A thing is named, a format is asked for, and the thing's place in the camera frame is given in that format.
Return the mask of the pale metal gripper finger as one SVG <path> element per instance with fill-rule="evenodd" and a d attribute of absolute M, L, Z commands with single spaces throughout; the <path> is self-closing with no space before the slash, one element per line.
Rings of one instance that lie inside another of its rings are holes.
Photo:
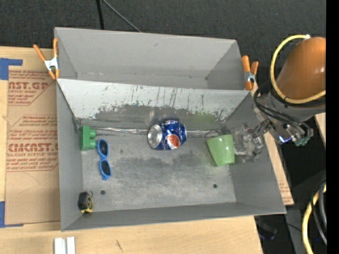
<path fill-rule="evenodd" d="M 241 162 L 257 161 L 263 147 L 262 138 L 240 137 L 236 140 L 236 156 Z"/>
<path fill-rule="evenodd" d="M 233 129 L 233 136 L 239 142 L 263 142 L 263 135 L 267 133 L 269 128 L 269 121 L 260 122 L 254 128 L 250 128 L 247 123 L 243 123 Z"/>

